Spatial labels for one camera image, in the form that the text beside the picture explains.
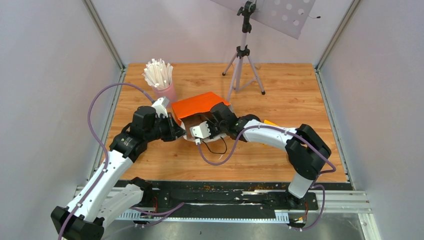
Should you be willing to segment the orange paper bag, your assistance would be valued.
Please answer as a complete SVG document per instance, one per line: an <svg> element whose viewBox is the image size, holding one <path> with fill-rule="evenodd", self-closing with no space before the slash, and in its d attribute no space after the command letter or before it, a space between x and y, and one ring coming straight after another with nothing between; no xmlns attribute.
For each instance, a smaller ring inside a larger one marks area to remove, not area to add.
<svg viewBox="0 0 424 240"><path fill-rule="evenodd" d="M198 130L197 126L203 124L208 126L210 135L201 138L202 143L225 141L227 135L218 131L220 121L212 114L213 108L218 104L223 104L231 112L234 111L231 103L211 91L178 100L171 104L171 110L176 122L186 131L183 136L184 140L195 142L197 135L192 133L192 128Z"/></svg>

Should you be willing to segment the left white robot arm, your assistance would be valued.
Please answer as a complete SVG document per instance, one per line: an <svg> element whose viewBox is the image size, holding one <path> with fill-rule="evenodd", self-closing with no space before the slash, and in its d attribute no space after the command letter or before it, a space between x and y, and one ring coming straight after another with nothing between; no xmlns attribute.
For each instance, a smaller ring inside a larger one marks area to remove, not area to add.
<svg viewBox="0 0 424 240"><path fill-rule="evenodd" d="M153 201L153 186L139 177L107 199L123 173L156 140L172 142L186 134L169 112L160 113L152 106L140 106L132 121L116 135L105 159L83 190L66 207L57 206L51 219L58 237L67 240L99 240L119 215L139 204Z"/></svg>

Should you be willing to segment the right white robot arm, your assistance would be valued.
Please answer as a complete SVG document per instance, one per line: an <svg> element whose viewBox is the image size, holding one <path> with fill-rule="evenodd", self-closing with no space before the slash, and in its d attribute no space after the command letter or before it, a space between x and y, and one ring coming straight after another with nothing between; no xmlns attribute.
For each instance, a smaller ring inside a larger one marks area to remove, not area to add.
<svg viewBox="0 0 424 240"><path fill-rule="evenodd" d="M253 114L237 117L224 103L214 105L211 110L212 129L226 134L235 143L253 142L284 150L295 170L294 177L285 195L286 204L298 209L306 201L305 194L318 177L325 174L325 165L335 172L336 167L329 161L332 151L316 131L307 124L297 128L286 128L261 122Z"/></svg>

